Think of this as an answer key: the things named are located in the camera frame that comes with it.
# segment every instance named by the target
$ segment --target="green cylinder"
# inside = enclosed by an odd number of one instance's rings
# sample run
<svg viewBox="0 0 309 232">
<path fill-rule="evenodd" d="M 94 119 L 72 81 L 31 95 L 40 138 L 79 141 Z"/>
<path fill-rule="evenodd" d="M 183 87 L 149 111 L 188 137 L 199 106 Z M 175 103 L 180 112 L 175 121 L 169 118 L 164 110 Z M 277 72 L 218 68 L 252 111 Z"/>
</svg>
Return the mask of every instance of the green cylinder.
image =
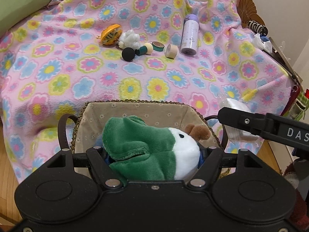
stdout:
<svg viewBox="0 0 309 232">
<path fill-rule="evenodd" d="M 136 55 L 144 55 L 147 51 L 148 51 L 147 47 L 146 46 L 142 46 L 138 50 L 135 50 L 135 54 Z"/>
</svg>

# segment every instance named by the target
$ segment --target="pink floral blanket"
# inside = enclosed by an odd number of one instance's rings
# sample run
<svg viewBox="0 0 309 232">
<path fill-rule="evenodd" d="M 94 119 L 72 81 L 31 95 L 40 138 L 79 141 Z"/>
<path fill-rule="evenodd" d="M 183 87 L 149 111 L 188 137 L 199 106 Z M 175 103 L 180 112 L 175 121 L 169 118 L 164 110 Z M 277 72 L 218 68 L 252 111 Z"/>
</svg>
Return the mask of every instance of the pink floral blanket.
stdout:
<svg viewBox="0 0 309 232">
<path fill-rule="evenodd" d="M 59 151 L 60 116 L 78 114 L 86 101 L 176 101 L 206 117 L 218 112 L 221 92 L 253 112 L 280 114 L 292 81 L 253 47 L 253 33 L 242 29 L 237 2 L 52 0 L 47 9 L 11 28 L 0 39 L 1 118 L 18 181 Z M 134 29 L 143 42 L 180 46 L 189 13 L 200 19 L 194 57 L 178 53 L 172 60 L 153 52 L 125 62 L 116 47 L 98 45 L 97 35 L 117 23 L 124 31 Z M 221 138 L 220 124 L 210 125 Z M 72 138 L 72 126 L 67 136 Z M 239 148 L 259 149 L 251 143 L 229 143 L 226 151 Z"/>
</svg>

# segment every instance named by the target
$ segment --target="basket handle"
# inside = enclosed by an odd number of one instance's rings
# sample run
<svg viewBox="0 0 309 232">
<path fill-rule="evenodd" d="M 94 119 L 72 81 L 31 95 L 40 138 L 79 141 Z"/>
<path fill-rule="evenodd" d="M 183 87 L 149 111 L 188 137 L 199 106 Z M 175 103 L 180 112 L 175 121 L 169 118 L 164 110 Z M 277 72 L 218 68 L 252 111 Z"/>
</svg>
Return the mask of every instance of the basket handle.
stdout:
<svg viewBox="0 0 309 232">
<path fill-rule="evenodd" d="M 66 137 L 66 122 L 68 119 L 71 119 L 74 121 L 74 123 L 77 123 L 78 118 L 75 115 L 66 113 L 61 116 L 58 122 L 58 141 L 60 145 L 60 149 L 69 148 L 68 139 Z"/>
<path fill-rule="evenodd" d="M 206 118 L 204 118 L 206 121 L 210 120 L 210 119 L 218 119 L 217 115 L 211 115 L 208 116 Z M 229 137 L 228 137 L 228 133 L 225 129 L 224 124 L 222 124 L 222 129 L 223 129 L 223 137 L 222 137 L 222 141 L 221 141 L 221 146 L 225 149 L 228 145 L 228 141 L 229 141 Z"/>
</svg>

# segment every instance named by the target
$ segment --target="orange toy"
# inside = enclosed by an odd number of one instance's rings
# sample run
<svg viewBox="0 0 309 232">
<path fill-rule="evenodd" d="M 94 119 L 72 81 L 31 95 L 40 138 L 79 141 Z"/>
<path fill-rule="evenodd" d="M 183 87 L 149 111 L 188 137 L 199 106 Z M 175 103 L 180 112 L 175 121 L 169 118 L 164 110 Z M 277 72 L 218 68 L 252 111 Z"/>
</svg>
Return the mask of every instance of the orange toy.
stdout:
<svg viewBox="0 0 309 232">
<path fill-rule="evenodd" d="M 101 37 L 98 37 L 100 43 L 103 45 L 112 45 L 116 41 L 118 41 L 120 35 L 122 34 L 122 28 L 119 24 L 113 24 L 108 26 L 104 31 L 101 33 Z"/>
</svg>

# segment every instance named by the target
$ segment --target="purple bottle cap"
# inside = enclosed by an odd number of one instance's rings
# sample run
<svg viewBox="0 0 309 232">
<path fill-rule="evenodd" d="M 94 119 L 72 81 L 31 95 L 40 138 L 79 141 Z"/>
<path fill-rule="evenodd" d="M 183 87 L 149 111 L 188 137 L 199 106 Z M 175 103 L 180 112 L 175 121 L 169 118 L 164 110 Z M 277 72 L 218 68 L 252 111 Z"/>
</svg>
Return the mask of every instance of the purple bottle cap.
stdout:
<svg viewBox="0 0 309 232">
<path fill-rule="evenodd" d="M 188 21 L 188 20 L 194 20 L 196 22 L 199 23 L 199 20 L 198 20 L 198 17 L 197 15 L 194 15 L 194 14 L 188 14 L 186 15 L 186 18 L 184 19 L 184 22 Z"/>
</svg>

